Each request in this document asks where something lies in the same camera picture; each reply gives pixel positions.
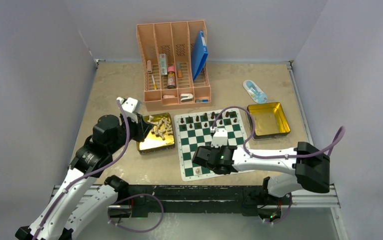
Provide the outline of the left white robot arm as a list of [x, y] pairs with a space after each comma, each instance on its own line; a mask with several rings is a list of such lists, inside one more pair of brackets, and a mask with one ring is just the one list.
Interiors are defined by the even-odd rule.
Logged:
[[93, 126], [69, 165], [67, 174], [45, 210], [29, 226], [15, 233], [18, 240], [74, 240], [86, 225], [110, 204], [124, 204], [128, 184], [113, 177], [94, 198], [78, 205], [83, 195], [114, 163], [113, 154], [125, 151], [131, 140], [143, 142], [153, 125], [138, 113], [104, 115]]

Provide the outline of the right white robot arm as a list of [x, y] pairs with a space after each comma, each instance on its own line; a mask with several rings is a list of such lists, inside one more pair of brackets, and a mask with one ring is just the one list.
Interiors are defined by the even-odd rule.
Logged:
[[192, 162], [218, 175], [245, 171], [279, 172], [264, 180], [261, 199], [273, 203], [286, 194], [304, 189], [325, 194], [330, 191], [330, 157], [308, 142], [282, 150], [246, 151], [242, 146], [199, 146]]

